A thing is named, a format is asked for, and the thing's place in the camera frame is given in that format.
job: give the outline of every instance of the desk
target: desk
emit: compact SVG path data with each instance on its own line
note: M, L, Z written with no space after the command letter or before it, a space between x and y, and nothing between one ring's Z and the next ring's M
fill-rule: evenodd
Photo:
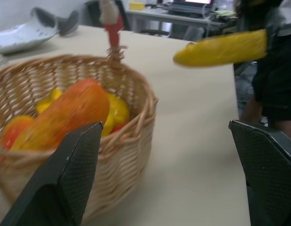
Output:
M245 177L228 129L238 118L232 66L174 65L173 54L188 43L182 40L122 32L121 43L129 46L124 63L144 74L159 97L152 155L137 190L86 226L250 226ZM105 56L106 49L102 29L80 26L72 37L56 36L11 59Z
M140 31L140 24L138 20L153 20L165 23L173 23L180 24L186 26L196 26L207 28L208 23L212 27L219 27L221 23L209 21L209 19L201 19L201 18L191 18L187 16L177 16L168 14L167 11L161 8L153 8L153 9L144 9L142 11L137 10L127 10L126 11L128 18L130 20L130 25L134 32Z

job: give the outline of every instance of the table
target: table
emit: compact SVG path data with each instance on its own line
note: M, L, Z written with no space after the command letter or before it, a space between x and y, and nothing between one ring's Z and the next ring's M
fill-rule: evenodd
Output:
M80 26L20 62L59 54L106 55L106 33ZM159 97L152 155L137 190L87 226L250 226L244 173L228 129L237 106L231 65L186 69L172 62L187 42L132 32L124 63L144 74Z
M134 32L139 32L141 28L141 24L138 20L153 20L153 21L159 21L159 22L165 22L165 23L173 23L173 24L180 24L180 25L186 25L186 26L196 26L196 27L202 27L207 28L208 24L211 27L218 28L221 23L218 22L212 22L208 18L202 19L202 18L191 18L187 16L177 16L168 14L167 11L161 9L161 8L153 8L153 9L144 9L141 11L137 10L127 10L126 14L128 15L128 18L130 20L131 28Z

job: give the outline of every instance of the wall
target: wall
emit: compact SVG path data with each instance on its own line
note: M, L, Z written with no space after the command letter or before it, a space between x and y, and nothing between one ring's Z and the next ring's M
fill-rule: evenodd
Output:
M90 24L84 3L87 0L0 0L0 31L29 20L33 7L41 7L55 15L67 17L73 10L80 12L81 24Z

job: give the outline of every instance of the toy fruit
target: toy fruit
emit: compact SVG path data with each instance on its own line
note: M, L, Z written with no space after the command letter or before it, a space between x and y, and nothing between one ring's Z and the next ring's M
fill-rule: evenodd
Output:
M266 56L266 32L241 32L189 44L175 54L175 63L189 67L240 63Z
M15 142L16 138L34 121L33 117L28 115L20 115L13 118L2 131L0 137L0 144L10 149Z
M96 121L105 123L109 113L106 91L93 79L69 87L16 139L11 150L57 148L66 133Z
M120 126L130 118L130 111L126 102L117 98L114 94L109 93L110 109L114 114L115 127Z
M41 114L46 110L56 99L58 99L62 94L62 91L58 88L53 89L50 92L50 95L36 104L36 111L38 114Z
M109 135L111 133L111 131L114 128L114 122L115 122L114 121L114 114L110 110L109 114L108 114L108 117L107 117L107 120L106 120L106 123L103 125L103 130L102 130L102 133L101 133L101 137L105 137L105 136L107 136L107 135Z
M128 123L129 123L128 121L126 121L125 123L122 123L120 126L114 128L114 129L112 130L112 133L115 133L115 132L121 130L121 129L122 129L124 126L126 126Z

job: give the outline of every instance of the laptop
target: laptop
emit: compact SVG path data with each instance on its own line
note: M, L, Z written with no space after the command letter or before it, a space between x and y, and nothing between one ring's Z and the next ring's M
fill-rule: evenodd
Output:
M180 14L184 16L206 16L215 10L214 0L174 0L168 7L163 9L171 14Z

